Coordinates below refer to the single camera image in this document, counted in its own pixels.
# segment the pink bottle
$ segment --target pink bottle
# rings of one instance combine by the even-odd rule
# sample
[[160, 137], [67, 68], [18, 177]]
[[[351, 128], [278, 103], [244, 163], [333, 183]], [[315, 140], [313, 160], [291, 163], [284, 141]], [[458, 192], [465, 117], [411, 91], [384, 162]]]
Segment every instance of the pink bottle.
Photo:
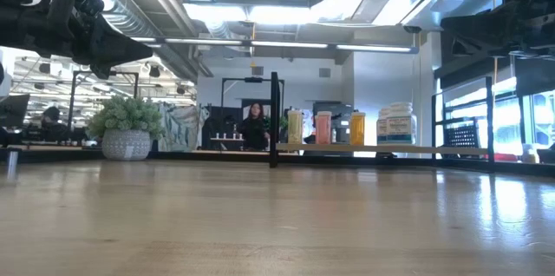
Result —
[[316, 144], [331, 144], [331, 112], [320, 111], [316, 117]]

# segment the white container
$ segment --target white container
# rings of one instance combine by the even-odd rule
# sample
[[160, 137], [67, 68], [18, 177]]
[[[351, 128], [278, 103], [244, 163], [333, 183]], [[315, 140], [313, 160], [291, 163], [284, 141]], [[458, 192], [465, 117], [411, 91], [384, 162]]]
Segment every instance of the white container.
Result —
[[378, 145], [385, 145], [388, 143], [388, 116], [389, 108], [382, 108], [380, 110], [380, 117], [375, 125]]
[[388, 144], [416, 144], [416, 129], [411, 102], [395, 102], [389, 106]]

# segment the woman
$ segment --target woman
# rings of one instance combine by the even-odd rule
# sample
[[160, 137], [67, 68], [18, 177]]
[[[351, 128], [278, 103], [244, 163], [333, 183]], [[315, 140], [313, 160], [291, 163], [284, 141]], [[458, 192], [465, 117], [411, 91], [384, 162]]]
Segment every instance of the woman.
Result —
[[259, 103], [255, 102], [251, 105], [249, 117], [241, 123], [239, 133], [245, 140], [244, 149], [265, 150], [268, 147], [270, 135], [264, 129], [264, 110]]

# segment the person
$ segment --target person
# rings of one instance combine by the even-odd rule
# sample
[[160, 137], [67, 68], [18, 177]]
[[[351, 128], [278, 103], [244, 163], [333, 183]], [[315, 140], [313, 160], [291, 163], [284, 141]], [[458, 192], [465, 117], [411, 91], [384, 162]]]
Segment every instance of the person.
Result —
[[68, 127], [59, 123], [60, 110], [50, 107], [42, 112], [42, 138], [45, 141], [66, 141], [69, 137]]
[[246, 150], [265, 150], [268, 147], [270, 135], [264, 128], [264, 110], [255, 102], [249, 109], [249, 116], [241, 123], [239, 133], [245, 140], [243, 148]]

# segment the potted plant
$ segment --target potted plant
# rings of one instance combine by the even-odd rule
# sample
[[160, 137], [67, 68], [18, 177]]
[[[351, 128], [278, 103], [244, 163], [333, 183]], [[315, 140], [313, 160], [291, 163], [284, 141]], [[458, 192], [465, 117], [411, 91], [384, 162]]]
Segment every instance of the potted plant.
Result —
[[102, 153], [120, 161], [144, 160], [151, 148], [151, 139], [161, 134], [158, 108], [141, 99], [115, 96], [103, 104], [88, 125], [92, 135], [102, 137]]

